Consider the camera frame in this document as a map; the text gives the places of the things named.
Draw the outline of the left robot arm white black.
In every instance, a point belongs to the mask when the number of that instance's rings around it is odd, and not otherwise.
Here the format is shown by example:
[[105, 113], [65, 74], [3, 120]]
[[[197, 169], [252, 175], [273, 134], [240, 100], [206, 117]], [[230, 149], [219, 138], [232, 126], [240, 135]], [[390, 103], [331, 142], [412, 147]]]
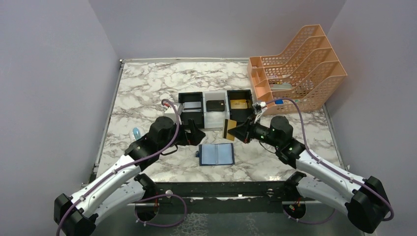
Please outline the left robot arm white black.
[[158, 194], [156, 184], [142, 171], [172, 146], [199, 145], [205, 133], [192, 119], [188, 125], [185, 127], [179, 119], [158, 117], [148, 133], [132, 142], [103, 175], [70, 196], [59, 195], [54, 202], [56, 234], [90, 236], [102, 220], [119, 208], [165, 197], [165, 193]]

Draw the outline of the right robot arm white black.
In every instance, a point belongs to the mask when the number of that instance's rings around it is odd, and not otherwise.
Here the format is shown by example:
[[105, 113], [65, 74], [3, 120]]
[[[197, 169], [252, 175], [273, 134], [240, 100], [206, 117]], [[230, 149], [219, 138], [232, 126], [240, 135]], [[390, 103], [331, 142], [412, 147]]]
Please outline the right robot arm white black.
[[257, 140], [274, 147], [278, 159], [296, 170], [285, 181], [284, 195], [288, 199], [310, 198], [326, 204], [369, 234], [381, 222], [393, 218], [392, 206], [379, 179], [349, 173], [321, 158], [293, 137], [293, 127], [285, 117], [273, 117], [269, 126], [250, 117], [227, 133], [246, 144]]

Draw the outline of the gold credit card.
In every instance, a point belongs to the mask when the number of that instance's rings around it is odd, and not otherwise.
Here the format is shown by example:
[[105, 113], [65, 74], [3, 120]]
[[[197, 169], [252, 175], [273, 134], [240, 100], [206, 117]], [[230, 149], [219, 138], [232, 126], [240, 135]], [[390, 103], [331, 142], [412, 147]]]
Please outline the gold credit card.
[[235, 137], [229, 133], [229, 130], [235, 128], [237, 126], [237, 122], [231, 119], [225, 119], [223, 125], [223, 139], [234, 141]]

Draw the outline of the blue card holder wallet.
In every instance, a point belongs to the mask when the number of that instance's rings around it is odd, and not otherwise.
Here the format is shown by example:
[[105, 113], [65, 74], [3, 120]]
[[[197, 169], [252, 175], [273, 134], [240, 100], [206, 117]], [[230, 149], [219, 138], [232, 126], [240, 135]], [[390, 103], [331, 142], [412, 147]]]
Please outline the blue card holder wallet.
[[234, 165], [234, 146], [232, 143], [202, 144], [196, 151], [200, 166]]

